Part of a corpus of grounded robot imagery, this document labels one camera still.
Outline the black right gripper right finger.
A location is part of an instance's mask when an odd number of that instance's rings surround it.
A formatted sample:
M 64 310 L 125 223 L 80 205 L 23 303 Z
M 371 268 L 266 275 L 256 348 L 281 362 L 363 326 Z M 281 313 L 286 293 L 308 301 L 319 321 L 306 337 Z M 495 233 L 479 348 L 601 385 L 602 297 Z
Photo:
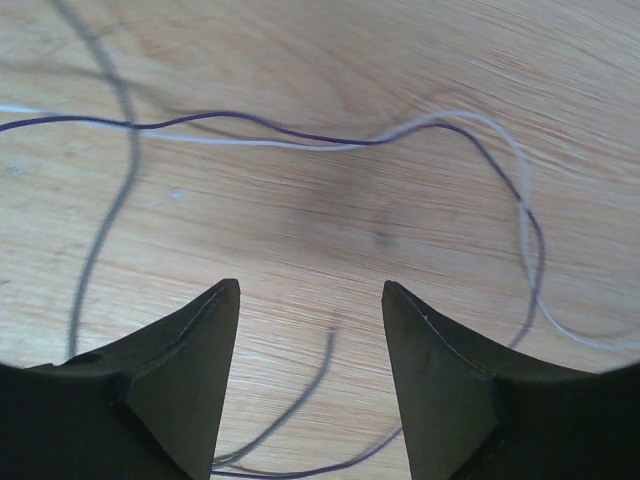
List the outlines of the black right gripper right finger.
M 498 344 L 388 281 L 382 310 L 415 479 L 635 479 L 639 368 L 589 373 Z

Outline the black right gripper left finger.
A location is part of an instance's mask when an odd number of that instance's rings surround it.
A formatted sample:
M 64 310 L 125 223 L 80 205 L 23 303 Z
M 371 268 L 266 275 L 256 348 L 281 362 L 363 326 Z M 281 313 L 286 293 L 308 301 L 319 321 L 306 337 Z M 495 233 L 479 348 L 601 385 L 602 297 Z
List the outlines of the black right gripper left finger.
M 1 369 L 5 479 L 206 479 L 236 339 L 225 279 L 60 365 Z

